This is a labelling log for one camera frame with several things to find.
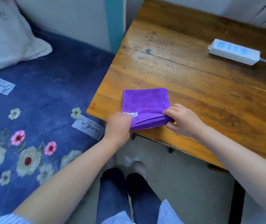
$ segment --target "blue bedsheet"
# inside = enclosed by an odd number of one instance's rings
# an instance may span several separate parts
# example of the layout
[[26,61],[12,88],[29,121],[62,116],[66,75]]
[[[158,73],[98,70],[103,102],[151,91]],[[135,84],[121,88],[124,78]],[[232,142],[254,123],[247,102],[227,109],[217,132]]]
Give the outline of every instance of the blue bedsheet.
[[36,36],[52,45],[51,54],[0,70],[16,84],[0,94],[0,215],[97,143],[71,125],[75,108],[99,122],[86,109],[114,55],[48,32]]

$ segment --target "hand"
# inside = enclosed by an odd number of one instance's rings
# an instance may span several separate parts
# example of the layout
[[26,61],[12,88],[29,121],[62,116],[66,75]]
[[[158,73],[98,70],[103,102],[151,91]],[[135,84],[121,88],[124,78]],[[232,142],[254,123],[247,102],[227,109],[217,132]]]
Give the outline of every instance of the hand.
[[193,111],[180,104],[169,107],[163,114],[176,121],[176,124],[168,122],[166,127],[183,136],[197,139],[202,129],[206,127],[206,124]]
[[109,143],[115,143],[117,149],[122,147],[130,137],[132,115],[115,113],[108,118],[104,139]]

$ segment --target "electrical outlet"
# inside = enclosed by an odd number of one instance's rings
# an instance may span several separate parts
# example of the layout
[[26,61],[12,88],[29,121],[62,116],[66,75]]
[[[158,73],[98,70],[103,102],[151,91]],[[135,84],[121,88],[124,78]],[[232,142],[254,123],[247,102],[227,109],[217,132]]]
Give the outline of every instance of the electrical outlet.
[[253,65],[260,60],[260,51],[227,41],[215,39],[208,47],[209,53],[243,64]]

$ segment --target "forearm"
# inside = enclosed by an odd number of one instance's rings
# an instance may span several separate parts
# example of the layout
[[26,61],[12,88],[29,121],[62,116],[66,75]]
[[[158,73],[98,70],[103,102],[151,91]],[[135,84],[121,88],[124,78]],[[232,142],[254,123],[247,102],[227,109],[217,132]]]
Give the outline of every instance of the forearm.
[[266,210],[266,160],[210,127],[203,128],[197,140],[224,164]]
[[13,213],[33,224],[64,223],[117,149],[104,138],[41,185]]

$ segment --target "table top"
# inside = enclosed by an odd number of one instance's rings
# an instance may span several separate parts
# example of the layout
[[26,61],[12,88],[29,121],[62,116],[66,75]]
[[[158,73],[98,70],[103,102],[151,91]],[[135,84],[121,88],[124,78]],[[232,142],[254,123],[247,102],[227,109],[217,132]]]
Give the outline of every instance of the table top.
[[[215,39],[261,51],[266,30],[158,0],[145,0],[87,113],[107,120],[122,91],[166,88],[170,103],[266,158],[266,64],[241,64],[208,53]],[[204,146],[165,126],[137,134],[224,167]]]

